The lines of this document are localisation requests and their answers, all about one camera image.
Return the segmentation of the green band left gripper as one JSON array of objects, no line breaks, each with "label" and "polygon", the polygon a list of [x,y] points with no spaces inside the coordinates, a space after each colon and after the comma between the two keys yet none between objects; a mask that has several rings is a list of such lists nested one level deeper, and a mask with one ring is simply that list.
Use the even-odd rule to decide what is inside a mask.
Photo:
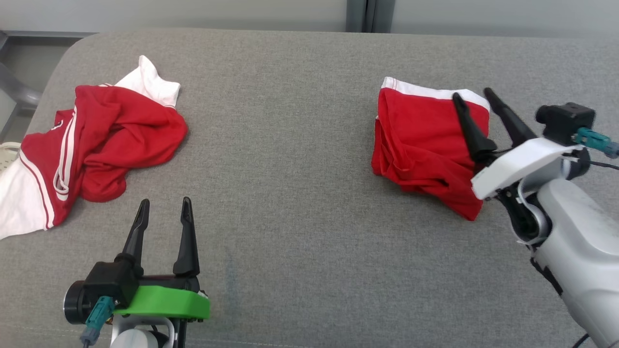
[{"label": "green band left gripper", "polygon": [[[144,275],[141,266],[142,245],[144,232],[148,227],[149,211],[150,201],[142,200],[122,252],[116,256],[116,261],[128,262],[136,276]],[[178,277],[192,278],[168,279],[168,282],[172,281],[171,285],[165,282],[140,285],[130,304],[126,308],[115,308],[115,315],[189,321],[210,319],[210,299],[201,289],[199,280],[195,278],[200,273],[200,262],[192,201],[189,197],[183,198],[180,222],[183,231],[177,260],[173,264],[173,273]]]}]

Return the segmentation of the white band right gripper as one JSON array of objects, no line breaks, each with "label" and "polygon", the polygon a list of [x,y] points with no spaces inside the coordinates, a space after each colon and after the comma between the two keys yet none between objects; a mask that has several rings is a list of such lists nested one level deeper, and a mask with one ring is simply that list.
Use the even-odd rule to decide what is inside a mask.
[{"label": "white band right gripper", "polygon": [[490,164],[472,179],[472,190],[479,200],[503,189],[559,159],[563,154],[582,150],[583,145],[563,146],[538,137],[531,128],[491,88],[484,88],[484,96],[491,110],[499,116],[512,146],[511,151],[497,160],[497,145],[483,135],[471,118],[469,107],[459,93],[453,93],[452,102],[473,163]]}]

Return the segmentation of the red garment white hem band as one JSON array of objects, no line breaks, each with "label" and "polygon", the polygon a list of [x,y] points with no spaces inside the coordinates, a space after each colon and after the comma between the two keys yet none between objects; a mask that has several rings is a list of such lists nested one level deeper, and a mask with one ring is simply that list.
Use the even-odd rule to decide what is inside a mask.
[{"label": "red garment white hem band", "polygon": [[402,191],[435,196],[473,221],[483,202],[472,190],[474,163],[453,94],[385,77],[378,96],[371,167]]}]

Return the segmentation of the red white jersey black print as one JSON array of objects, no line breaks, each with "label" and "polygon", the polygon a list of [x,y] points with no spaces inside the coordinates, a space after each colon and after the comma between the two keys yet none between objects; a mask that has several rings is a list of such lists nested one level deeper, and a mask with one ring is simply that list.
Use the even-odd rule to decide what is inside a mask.
[{"label": "red white jersey black print", "polygon": [[176,109],[178,82],[148,57],[116,84],[80,85],[54,126],[24,137],[0,165],[0,240],[62,224],[78,198],[104,203],[126,190],[126,175],[174,156],[188,133]]}]

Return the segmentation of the white laundry basket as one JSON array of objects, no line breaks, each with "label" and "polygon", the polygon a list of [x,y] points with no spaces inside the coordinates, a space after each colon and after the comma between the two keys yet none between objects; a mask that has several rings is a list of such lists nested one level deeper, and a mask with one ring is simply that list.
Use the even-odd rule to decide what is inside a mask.
[{"label": "white laundry basket", "polygon": [[0,144],[0,174],[13,163],[20,152],[21,143],[5,142]]}]

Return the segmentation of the grey wall post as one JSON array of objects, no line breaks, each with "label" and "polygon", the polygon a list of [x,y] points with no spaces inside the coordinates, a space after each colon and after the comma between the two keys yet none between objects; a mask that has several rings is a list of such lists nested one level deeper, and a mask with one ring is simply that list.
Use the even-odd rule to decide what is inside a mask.
[{"label": "grey wall post", "polygon": [[390,33],[396,0],[346,0],[345,31]]}]

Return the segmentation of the grey metal frame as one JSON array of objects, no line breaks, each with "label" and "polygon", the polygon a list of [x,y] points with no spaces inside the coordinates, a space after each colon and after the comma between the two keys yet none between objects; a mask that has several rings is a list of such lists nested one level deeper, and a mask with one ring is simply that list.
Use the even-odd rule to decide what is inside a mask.
[{"label": "grey metal frame", "polygon": [[21,141],[64,53],[90,35],[0,30],[0,143]]}]

